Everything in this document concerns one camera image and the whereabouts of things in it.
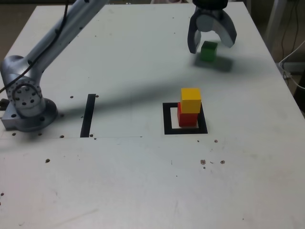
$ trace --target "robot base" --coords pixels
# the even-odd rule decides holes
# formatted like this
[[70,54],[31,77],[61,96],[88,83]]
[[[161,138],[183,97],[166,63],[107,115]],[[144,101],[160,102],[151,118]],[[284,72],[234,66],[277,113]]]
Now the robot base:
[[50,125],[57,117],[58,111],[55,103],[46,99],[46,109],[40,115],[21,118],[14,106],[10,103],[2,117],[2,123],[6,130],[19,130],[31,132],[41,130]]

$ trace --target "wooden block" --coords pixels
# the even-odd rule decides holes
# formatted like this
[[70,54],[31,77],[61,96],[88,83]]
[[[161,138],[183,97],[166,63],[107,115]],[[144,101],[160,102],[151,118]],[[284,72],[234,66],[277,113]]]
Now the wooden block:
[[200,59],[213,62],[216,59],[217,43],[205,41],[201,47]]
[[181,88],[182,114],[197,114],[200,112],[201,96],[199,88]]
[[178,103],[177,116],[180,127],[191,127],[197,125],[198,114],[182,114],[181,103]]

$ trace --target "table surface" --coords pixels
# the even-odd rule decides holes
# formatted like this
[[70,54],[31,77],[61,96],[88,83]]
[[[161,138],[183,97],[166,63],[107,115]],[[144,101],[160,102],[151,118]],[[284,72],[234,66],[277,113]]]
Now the table surface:
[[[192,4],[105,6],[41,80],[64,117],[41,136],[0,125],[0,228],[304,228],[304,118],[245,6],[225,11],[236,43],[205,64],[187,47]],[[37,7],[8,55],[62,14]],[[208,134],[164,135],[182,87],[201,89]]]

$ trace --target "black tape strip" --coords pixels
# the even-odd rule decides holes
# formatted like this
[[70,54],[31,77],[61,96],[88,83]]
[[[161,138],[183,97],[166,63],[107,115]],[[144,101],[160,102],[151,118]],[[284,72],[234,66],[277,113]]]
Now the black tape strip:
[[204,113],[202,105],[198,114],[198,128],[172,128],[171,107],[178,107],[178,103],[163,103],[163,121],[165,135],[191,135],[191,134],[207,134]]
[[88,94],[84,119],[82,121],[81,126],[81,137],[89,137],[91,121],[94,111],[95,95],[96,94]]

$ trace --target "yellow cube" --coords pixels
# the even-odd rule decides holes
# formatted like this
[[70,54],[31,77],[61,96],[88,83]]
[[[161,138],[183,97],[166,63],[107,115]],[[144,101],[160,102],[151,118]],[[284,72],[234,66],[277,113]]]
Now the yellow cube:
[[181,88],[181,113],[195,114],[200,112],[201,96],[199,88]]

